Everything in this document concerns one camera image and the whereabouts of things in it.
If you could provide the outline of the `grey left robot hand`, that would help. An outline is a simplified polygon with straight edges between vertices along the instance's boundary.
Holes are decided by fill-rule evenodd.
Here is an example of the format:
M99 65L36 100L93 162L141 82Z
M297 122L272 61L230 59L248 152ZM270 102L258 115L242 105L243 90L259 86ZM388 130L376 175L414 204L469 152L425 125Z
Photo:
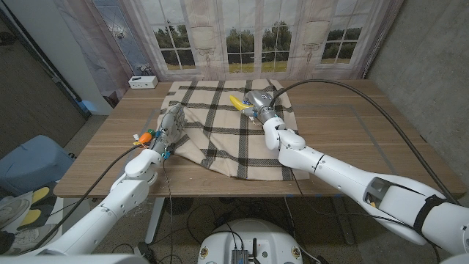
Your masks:
M186 123L183 108L181 103L177 103L163 115L156 138L150 145L150 149L162 158L167 159L167 155L174 152L175 145L181 138L183 125Z

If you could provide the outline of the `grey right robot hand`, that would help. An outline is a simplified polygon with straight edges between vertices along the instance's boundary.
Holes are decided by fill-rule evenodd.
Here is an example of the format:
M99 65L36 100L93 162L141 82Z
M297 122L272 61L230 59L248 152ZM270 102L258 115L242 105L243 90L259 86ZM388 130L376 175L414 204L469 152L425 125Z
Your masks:
M246 104L248 108L243 109L241 112L248 117L253 117L262 124L269 120L273 120L274 122L281 121L274 108L270 106L272 97L263 90L251 90L247 92L244 95L243 103Z

